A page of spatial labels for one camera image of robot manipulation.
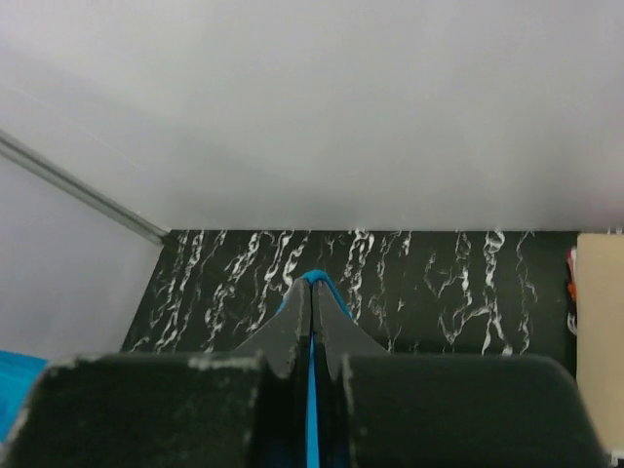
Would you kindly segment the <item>blue t shirt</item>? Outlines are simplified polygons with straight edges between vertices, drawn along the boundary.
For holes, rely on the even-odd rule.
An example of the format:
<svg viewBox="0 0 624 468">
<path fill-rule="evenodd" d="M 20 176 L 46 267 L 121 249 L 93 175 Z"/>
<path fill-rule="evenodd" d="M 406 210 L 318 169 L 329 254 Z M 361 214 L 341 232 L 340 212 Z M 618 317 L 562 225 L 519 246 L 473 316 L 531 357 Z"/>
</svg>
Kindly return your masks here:
<svg viewBox="0 0 624 468">
<path fill-rule="evenodd" d="M 322 315 L 329 280 L 297 279 L 225 352 L 81 354 L 37 376 L 1 446 L 5 467 L 346 467 Z"/>
</svg>

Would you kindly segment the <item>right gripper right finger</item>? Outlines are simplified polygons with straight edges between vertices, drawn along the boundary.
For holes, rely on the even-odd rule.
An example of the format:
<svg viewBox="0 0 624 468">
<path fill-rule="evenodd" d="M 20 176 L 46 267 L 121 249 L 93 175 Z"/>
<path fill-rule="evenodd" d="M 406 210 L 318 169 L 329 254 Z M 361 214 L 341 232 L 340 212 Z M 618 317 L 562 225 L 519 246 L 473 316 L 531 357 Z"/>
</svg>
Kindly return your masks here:
<svg viewBox="0 0 624 468">
<path fill-rule="evenodd" d="M 328 279 L 311 284 L 310 333 L 310 465 L 347 467 L 344 409 L 339 380 L 342 358 L 388 353 L 352 319 Z"/>
</svg>

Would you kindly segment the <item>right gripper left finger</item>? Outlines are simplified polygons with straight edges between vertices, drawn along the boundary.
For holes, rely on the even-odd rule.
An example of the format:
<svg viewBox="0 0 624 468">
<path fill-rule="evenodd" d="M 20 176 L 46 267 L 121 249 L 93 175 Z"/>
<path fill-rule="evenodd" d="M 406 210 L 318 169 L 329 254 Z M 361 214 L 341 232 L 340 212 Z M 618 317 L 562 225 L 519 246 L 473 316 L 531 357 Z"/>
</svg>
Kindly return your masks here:
<svg viewBox="0 0 624 468">
<path fill-rule="evenodd" d="M 304 467 L 308 369 L 312 322 L 311 286 L 297 279 L 278 311 L 234 350 L 262 358 L 253 398 L 252 467 Z"/>
</svg>

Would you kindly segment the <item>left aluminium corner post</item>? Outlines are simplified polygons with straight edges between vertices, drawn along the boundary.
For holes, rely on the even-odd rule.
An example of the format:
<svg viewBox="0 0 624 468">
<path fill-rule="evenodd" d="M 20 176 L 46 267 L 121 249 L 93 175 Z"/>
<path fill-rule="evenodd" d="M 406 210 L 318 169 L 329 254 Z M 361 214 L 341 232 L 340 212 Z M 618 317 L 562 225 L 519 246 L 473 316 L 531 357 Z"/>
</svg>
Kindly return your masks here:
<svg viewBox="0 0 624 468">
<path fill-rule="evenodd" d="M 1 156 L 140 237 L 161 246 L 172 243 L 167 231 L 104 196 L 4 131 L 1 131 Z"/>
</svg>

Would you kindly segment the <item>folded beige t shirt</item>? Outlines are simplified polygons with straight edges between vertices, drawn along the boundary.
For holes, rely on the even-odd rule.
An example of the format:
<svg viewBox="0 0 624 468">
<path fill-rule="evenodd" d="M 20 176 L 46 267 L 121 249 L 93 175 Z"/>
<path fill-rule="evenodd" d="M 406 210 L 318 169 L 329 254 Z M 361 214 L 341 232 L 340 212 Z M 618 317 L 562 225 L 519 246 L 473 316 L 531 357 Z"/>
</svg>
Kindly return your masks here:
<svg viewBox="0 0 624 468">
<path fill-rule="evenodd" d="M 602 444 L 623 453 L 623 236 L 577 240 L 576 380 Z"/>
</svg>

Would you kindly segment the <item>folded red t shirt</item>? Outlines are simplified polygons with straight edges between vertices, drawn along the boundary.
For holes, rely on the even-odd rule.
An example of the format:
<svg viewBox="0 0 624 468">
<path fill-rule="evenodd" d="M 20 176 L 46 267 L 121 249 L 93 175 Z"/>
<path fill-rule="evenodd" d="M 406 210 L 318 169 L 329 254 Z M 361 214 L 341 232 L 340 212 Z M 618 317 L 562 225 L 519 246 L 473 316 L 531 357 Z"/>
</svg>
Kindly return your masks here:
<svg viewBox="0 0 624 468">
<path fill-rule="evenodd" d="M 576 301 L 576 286 L 575 286 L 575 264 L 576 264 L 577 248 L 571 248 L 566 254 L 566 264 L 569 272 L 569 281 L 567 283 L 567 290 L 569 296 L 573 302 Z"/>
</svg>

